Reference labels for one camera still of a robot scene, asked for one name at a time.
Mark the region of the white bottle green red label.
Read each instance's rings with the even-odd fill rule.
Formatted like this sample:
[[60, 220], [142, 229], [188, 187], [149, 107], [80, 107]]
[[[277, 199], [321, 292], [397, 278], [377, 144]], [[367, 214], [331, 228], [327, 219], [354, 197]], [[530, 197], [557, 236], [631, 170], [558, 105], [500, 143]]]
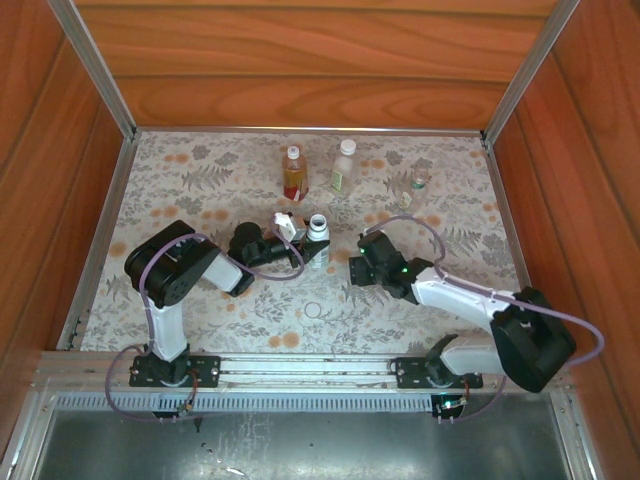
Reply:
[[[318, 240], [329, 240], [330, 231], [329, 225], [326, 217], [322, 214], [314, 214], [309, 219], [309, 224], [306, 232], [306, 239], [312, 241]], [[312, 269], [321, 269], [325, 268], [329, 264], [329, 250], [328, 249], [328, 258], [323, 261], [320, 260], [319, 257], [314, 258], [312, 261], [308, 261], [307, 265]]]

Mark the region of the amber tea bottle red label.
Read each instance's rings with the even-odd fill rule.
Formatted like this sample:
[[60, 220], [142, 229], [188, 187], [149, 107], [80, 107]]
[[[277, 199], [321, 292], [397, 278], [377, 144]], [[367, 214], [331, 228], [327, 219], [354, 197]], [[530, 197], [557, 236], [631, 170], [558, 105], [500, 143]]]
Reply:
[[283, 194], [286, 198], [300, 202], [308, 191], [307, 161], [304, 155], [299, 153], [297, 157], [286, 154], [282, 160]]

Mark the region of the clear bottle pale green label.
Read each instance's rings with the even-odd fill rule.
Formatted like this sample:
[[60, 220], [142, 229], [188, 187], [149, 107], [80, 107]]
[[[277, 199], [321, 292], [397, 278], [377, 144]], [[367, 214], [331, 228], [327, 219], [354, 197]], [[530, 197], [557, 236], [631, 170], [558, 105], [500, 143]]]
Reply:
[[337, 196], [347, 197], [350, 193], [355, 152], [352, 155], [344, 155], [340, 151], [334, 161], [331, 175], [331, 191]]

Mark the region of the small clear bottle green band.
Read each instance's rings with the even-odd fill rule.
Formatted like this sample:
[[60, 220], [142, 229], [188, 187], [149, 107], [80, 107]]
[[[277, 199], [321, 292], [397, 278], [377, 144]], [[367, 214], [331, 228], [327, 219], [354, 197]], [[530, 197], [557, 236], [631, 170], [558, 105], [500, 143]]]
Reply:
[[430, 176], [423, 167], [414, 167], [400, 189], [399, 204], [404, 212], [416, 213], [422, 206]]

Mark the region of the floral tablecloth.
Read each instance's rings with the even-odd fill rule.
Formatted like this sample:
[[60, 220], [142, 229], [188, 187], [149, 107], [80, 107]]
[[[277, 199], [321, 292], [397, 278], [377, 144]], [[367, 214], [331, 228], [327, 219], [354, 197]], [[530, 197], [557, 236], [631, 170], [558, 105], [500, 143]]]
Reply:
[[[378, 286], [355, 287], [349, 258], [367, 227], [385, 223], [406, 258], [437, 255], [443, 268], [486, 287], [516, 291], [519, 282], [478, 138], [359, 136], [350, 193], [332, 193], [341, 137], [313, 134], [145, 132], [126, 186], [110, 249], [82, 340], [87, 351], [120, 350], [148, 337], [142, 301], [124, 271], [133, 249], [176, 220], [226, 247], [243, 222], [267, 227], [273, 213], [323, 214], [329, 264], [293, 277], [290, 264], [266, 266], [232, 297], [201, 281], [183, 303], [193, 349], [210, 352], [427, 352], [451, 333], [472, 336], [470, 322], [437, 308], [394, 299]], [[309, 191], [283, 194], [282, 160], [297, 146], [307, 161]], [[400, 189], [414, 167], [428, 170], [425, 200], [404, 212]], [[322, 314], [310, 319], [308, 302]]]

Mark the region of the small board with green light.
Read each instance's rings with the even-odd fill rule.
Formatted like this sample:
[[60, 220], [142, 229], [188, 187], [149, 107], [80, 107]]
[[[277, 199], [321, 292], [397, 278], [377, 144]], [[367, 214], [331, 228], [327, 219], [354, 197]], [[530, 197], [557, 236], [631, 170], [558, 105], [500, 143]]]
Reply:
[[468, 400], [464, 395], [432, 395], [432, 416], [439, 420], [449, 420], [458, 418], [464, 411]]

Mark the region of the grey sheet metal panel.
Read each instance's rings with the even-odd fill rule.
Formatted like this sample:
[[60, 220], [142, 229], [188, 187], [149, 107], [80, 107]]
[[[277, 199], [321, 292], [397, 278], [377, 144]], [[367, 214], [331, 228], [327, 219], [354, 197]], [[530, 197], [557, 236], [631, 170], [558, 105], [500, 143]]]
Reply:
[[545, 404], [426, 414], [238, 413], [142, 424], [60, 412], [37, 480], [567, 480]]

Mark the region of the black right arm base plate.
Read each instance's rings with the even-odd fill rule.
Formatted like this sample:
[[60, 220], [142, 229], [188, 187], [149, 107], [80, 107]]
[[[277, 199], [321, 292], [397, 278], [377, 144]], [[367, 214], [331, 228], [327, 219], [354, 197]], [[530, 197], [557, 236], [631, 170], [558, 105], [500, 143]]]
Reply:
[[389, 362], [388, 368], [395, 375], [399, 389], [480, 389], [484, 386], [481, 374], [455, 374], [440, 358], [397, 357]]

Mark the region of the aluminium frame cross bar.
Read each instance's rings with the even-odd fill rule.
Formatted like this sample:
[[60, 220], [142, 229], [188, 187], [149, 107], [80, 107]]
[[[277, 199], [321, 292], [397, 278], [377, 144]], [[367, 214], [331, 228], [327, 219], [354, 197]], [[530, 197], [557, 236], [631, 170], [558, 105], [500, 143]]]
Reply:
[[348, 128], [348, 127], [287, 127], [287, 126], [138, 126], [137, 132], [186, 133], [260, 133], [260, 134], [331, 134], [367, 136], [430, 136], [482, 138], [481, 130], [422, 128]]

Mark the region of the aluminium mounting rail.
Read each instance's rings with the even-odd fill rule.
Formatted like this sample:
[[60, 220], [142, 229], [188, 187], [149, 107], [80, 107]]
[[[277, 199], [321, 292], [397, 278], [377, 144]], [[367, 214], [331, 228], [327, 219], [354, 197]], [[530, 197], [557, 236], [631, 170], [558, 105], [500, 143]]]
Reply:
[[[41, 355], [35, 390], [103, 391], [114, 352], [52, 351]], [[222, 353], [217, 392], [396, 393], [384, 354]]]

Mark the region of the aluminium side rail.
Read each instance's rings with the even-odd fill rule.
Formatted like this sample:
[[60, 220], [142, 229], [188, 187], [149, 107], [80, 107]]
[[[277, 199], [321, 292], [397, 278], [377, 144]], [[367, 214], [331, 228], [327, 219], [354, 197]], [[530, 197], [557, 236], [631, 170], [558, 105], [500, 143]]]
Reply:
[[139, 139], [140, 132], [136, 132], [133, 137], [122, 142], [85, 265], [55, 347], [56, 351], [77, 350], [82, 343]]
[[[498, 208], [502, 218], [507, 242], [510, 248], [511, 257], [516, 270], [519, 286], [524, 289], [530, 286], [530, 278], [526, 268], [524, 256], [518, 240], [515, 224], [508, 204], [506, 191], [500, 176], [499, 168], [493, 150], [490, 146], [485, 147], [487, 154], [487, 168], [491, 177], [491, 182], [497, 199]], [[491, 332], [495, 336], [498, 352], [508, 355], [519, 354], [524, 356], [536, 355], [539, 347], [533, 338], [534, 331], [520, 323], [514, 316], [521, 310], [514, 305], [507, 305], [505, 312], [497, 312], [490, 323]]]

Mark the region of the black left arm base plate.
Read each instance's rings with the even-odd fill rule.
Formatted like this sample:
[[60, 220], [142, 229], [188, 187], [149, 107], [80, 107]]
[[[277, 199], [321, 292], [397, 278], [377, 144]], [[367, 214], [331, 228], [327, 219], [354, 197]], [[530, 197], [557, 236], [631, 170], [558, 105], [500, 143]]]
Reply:
[[130, 368], [129, 385], [149, 388], [216, 388], [221, 358], [209, 355], [180, 355], [168, 362], [155, 354], [136, 356]]

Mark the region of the aluminium frame post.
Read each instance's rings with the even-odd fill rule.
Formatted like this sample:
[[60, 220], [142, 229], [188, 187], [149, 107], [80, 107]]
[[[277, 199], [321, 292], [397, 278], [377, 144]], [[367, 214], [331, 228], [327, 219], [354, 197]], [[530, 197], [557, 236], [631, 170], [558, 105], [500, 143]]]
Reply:
[[581, 0], [558, 0], [484, 130], [493, 146]]
[[125, 138], [132, 139], [137, 131], [136, 122], [74, 0], [47, 0], [47, 3], [119, 130]]

